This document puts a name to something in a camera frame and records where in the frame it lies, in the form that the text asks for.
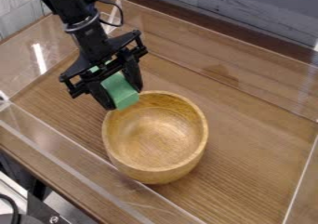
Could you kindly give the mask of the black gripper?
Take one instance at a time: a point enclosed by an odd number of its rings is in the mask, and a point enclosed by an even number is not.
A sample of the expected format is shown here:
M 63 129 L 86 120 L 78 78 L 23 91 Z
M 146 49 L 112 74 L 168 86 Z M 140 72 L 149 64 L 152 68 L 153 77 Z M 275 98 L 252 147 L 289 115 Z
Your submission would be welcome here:
M 74 37 L 79 46 L 79 57 L 61 75 L 69 93 L 75 99 L 90 94 L 101 106 L 112 111 L 114 100 L 108 89 L 96 79 L 124 72 L 126 80 L 137 92 L 144 89 L 140 60 L 149 53 L 141 38 L 141 31 L 133 30 L 117 37 L 109 37 L 100 21 L 67 23 L 65 31 Z

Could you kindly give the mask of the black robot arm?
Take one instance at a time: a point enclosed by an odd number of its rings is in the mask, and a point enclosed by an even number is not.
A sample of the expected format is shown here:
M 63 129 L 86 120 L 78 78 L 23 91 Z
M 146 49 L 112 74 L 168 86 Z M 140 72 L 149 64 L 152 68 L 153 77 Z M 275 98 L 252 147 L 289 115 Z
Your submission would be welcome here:
M 112 0 L 43 0 L 65 24 L 79 47 L 79 57 L 61 75 L 70 95 L 91 95 L 108 110 L 124 110 L 140 101 L 144 79 L 140 60 L 149 53 L 142 33 L 134 30 L 112 37 L 97 2 Z

